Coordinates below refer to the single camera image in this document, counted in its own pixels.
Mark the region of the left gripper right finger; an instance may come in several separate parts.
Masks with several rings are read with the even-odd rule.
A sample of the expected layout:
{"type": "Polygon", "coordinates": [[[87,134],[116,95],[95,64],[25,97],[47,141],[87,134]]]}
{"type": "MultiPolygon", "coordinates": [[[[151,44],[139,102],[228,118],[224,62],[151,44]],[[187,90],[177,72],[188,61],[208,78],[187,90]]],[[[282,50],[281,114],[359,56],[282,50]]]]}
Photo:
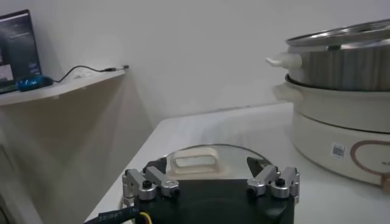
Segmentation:
{"type": "Polygon", "coordinates": [[[300,173],[295,167],[280,170],[266,159],[247,157],[247,165],[253,175],[247,180],[247,193],[253,198],[267,192],[278,199],[300,199],[300,173]]]}

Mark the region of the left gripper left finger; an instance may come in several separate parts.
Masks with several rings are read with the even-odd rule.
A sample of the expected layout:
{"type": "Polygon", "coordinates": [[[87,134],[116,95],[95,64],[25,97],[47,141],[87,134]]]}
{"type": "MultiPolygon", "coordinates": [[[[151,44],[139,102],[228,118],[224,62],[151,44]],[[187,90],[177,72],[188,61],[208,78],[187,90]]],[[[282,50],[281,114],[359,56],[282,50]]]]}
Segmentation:
{"type": "Polygon", "coordinates": [[[166,175],[167,158],[149,161],[141,170],[126,169],[122,175],[122,196],[124,199],[138,197],[149,201],[157,197],[177,198],[180,184],[166,175]]]}

